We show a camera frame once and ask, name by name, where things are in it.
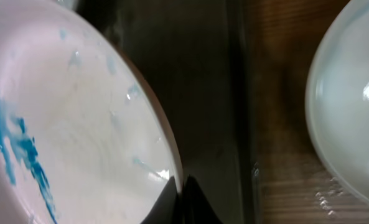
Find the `white plate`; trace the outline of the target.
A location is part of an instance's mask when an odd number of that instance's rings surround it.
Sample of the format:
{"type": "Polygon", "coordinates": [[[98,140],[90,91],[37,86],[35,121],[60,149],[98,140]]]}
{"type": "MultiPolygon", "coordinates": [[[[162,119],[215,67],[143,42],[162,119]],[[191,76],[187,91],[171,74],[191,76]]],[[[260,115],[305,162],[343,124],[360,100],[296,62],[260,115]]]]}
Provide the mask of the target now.
{"type": "Polygon", "coordinates": [[[0,0],[0,223],[141,223],[182,165],[141,73],[52,1],[0,0]]]}
{"type": "Polygon", "coordinates": [[[305,114],[323,165],[369,204],[369,0],[350,1],[324,34],[309,70],[305,114]]]}

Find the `white plate top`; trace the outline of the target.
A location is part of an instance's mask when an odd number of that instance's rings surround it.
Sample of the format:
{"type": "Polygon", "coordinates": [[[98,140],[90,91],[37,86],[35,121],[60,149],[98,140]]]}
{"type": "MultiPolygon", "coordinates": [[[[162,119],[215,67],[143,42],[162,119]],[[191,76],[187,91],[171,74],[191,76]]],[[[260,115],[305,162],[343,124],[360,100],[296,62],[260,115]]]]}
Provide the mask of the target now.
{"type": "Polygon", "coordinates": [[[182,165],[141,73],[52,1],[0,0],[0,223],[141,223],[182,165]]]}

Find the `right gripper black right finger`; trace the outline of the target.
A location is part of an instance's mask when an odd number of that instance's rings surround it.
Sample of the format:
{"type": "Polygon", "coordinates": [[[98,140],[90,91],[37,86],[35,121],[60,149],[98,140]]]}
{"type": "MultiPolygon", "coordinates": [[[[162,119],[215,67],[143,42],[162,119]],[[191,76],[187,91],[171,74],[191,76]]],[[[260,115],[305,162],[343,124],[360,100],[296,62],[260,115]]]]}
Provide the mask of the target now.
{"type": "Polygon", "coordinates": [[[192,176],[185,183],[182,203],[185,224],[222,224],[192,176]]]}

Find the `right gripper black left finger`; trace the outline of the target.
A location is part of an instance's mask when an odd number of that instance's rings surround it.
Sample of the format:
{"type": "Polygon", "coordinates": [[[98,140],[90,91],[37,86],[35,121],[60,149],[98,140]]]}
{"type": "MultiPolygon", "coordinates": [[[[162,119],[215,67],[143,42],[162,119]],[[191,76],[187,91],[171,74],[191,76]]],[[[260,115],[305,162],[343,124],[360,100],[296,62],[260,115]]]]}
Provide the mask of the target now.
{"type": "Polygon", "coordinates": [[[181,224],[180,195],[175,179],[171,177],[163,188],[151,211],[141,224],[181,224]]]}

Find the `white plate bottom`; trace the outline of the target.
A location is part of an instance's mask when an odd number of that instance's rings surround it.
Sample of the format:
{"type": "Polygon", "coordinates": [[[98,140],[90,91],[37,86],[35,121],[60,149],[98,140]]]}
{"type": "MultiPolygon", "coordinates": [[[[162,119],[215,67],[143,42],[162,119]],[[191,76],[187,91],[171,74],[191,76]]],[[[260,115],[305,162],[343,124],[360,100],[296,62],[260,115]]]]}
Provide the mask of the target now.
{"type": "Polygon", "coordinates": [[[369,0],[350,1],[324,34],[309,70],[305,114],[323,165],[369,204],[369,0]]]}

